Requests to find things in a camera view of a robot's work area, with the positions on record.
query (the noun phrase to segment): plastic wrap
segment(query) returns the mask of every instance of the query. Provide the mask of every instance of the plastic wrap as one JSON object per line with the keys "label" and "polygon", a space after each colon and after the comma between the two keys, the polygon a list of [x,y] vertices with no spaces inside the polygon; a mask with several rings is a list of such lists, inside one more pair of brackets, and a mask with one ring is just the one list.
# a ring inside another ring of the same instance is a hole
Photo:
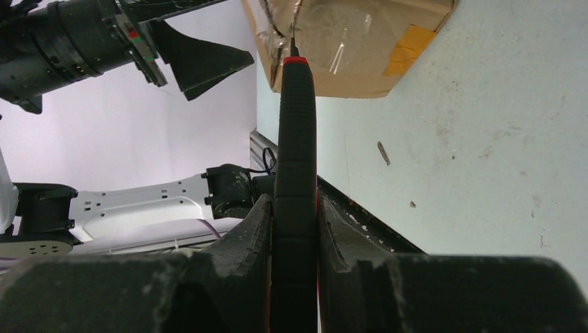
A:
{"label": "plastic wrap", "polygon": [[385,96],[435,37],[453,0],[241,0],[261,65],[281,89],[294,35],[317,96]]}
{"label": "plastic wrap", "polygon": [[[382,74],[388,56],[408,23],[379,10],[381,1],[247,0],[257,8],[257,36],[272,62],[289,56],[294,32],[301,56],[332,74]],[[382,40],[382,32],[387,38]]]}

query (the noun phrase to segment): screwdriver handle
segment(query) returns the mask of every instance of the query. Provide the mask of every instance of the screwdriver handle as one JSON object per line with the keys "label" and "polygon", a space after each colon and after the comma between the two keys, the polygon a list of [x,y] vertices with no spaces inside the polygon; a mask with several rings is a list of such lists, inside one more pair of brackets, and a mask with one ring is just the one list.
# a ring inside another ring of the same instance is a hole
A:
{"label": "screwdriver handle", "polygon": [[316,332],[316,104],[305,58],[282,70],[272,229],[272,332]]}

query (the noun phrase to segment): black cable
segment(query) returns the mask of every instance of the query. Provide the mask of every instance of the black cable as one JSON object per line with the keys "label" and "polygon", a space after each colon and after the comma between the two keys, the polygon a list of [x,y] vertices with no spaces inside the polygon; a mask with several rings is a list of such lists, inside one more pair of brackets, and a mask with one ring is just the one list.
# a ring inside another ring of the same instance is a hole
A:
{"label": "black cable", "polygon": [[[267,161],[267,155],[271,157],[270,164]],[[261,153],[261,159],[263,160],[263,170],[253,170],[253,169],[246,169],[250,173],[267,173],[268,175],[272,174],[272,170],[274,169],[277,159],[275,157],[274,152],[270,147],[265,147]]]}

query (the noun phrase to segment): screwdriver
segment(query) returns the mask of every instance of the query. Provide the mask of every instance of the screwdriver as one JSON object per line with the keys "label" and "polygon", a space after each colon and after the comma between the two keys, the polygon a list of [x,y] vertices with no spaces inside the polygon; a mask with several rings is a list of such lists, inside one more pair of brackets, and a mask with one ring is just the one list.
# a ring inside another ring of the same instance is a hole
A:
{"label": "screwdriver", "polygon": [[317,330],[316,104],[313,76],[291,39],[284,58],[272,228],[272,332]]}

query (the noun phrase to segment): stain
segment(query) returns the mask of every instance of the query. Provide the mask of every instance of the stain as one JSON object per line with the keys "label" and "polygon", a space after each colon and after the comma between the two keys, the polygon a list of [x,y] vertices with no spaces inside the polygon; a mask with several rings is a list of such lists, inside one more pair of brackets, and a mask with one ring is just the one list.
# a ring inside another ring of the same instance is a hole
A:
{"label": "stain", "polygon": [[543,241],[543,235],[541,235],[541,248],[550,248],[550,247],[551,247],[551,245],[545,243]]}
{"label": "stain", "polygon": [[449,139],[451,138],[452,132],[453,132],[453,130],[448,127],[444,127],[439,124],[437,125],[437,130],[436,130],[437,138],[445,146],[447,146],[449,144]]}
{"label": "stain", "polygon": [[478,158],[480,160],[487,160],[488,158],[490,158],[490,156],[492,156],[492,154],[494,154],[494,147],[488,146],[488,147],[484,148],[482,155],[478,156]]}
{"label": "stain", "polygon": [[560,98],[560,107],[557,109],[557,112],[553,116],[551,116],[551,120],[555,120],[556,118],[562,115],[567,98],[567,95],[562,95],[562,98]]}
{"label": "stain", "polygon": [[382,158],[384,159],[384,162],[386,162],[386,166],[389,166],[390,158],[388,158],[388,154],[386,153],[386,150],[380,141],[378,141],[378,150],[380,151],[380,154],[382,154]]}
{"label": "stain", "polygon": [[[451,96],[453,96],[453,90],[447,91]],[[457,121],[457,116],[455,115],[455,111],[453,109],[449,109],[446,112],[440,113],[437,118],[435,119],[436,127],[435,133],[437,135],[437,139],[443,143],[443,145],[448,146],[449,141],[453,136],[453,126]]]}
{"label": "stain", "polygon": [[541,204],[543,203],[543,199],[541,199],[538,195],[534,195],[533,196],[533,203],[535,204],[535,207],[541,207]]}
{"label": "stain", "polygon": [[536,141],[535,137],[533,137],[532,135],[526,135],[523,138],[523,146],[527,146],[528,144],[534,144]]}
{"label": "stain", "polygon": [[494,141],[498,141],[498,140],[503,139],[505,137],[515,137],[515,136],[521,134],[520,131],[521,131],[520,127],[510,126],[509,129],[507,129],[507,130],[498,130],[498,131],[494,132],[494,134],[492,135],[492,139],[494,139]]}

